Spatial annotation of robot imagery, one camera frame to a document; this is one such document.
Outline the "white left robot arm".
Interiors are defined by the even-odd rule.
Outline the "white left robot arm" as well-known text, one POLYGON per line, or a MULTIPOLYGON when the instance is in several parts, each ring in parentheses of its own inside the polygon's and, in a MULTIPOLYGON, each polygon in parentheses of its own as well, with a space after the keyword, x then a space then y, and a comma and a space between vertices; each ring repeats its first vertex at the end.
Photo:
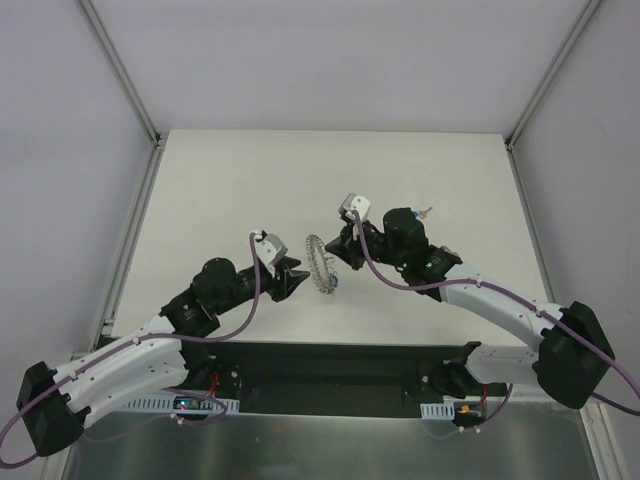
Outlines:
POLYGON ((58 453, 86 429, 127 402, 185 384, 204 387, 211 377, 206 344, 220 315, 261 294, 280 302, 309 277, 288 256, 274 266, 236 270, 225 258, 208 261, 189 287, 134 333, 76 361, 45 362, 24 373, 16 406, 38 457, 58 453))

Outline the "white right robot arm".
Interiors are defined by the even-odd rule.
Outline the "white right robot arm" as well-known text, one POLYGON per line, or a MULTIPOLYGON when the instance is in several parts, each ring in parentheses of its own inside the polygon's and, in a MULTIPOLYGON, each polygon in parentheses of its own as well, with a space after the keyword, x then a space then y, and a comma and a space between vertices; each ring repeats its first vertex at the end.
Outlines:
POLYGON ((358 198, 339 209, 344 227, 328 243, 328 251, 352 269, 393 268, 398 284, 389 287, 426 295, 459 307, 492 323, 520 341, 499 354, 477 346, 450 369, 452 387, 473 394, 484 383, 506 382, 539 386, 561 405, 582 408, 615 362, 612 347, 594 311, 580 303, 570 306, 539 301, 513 292, 487 278, 446 247, 430 243, 417 212, 395 208, 377 229, 368 221, 368 206, 358 198))

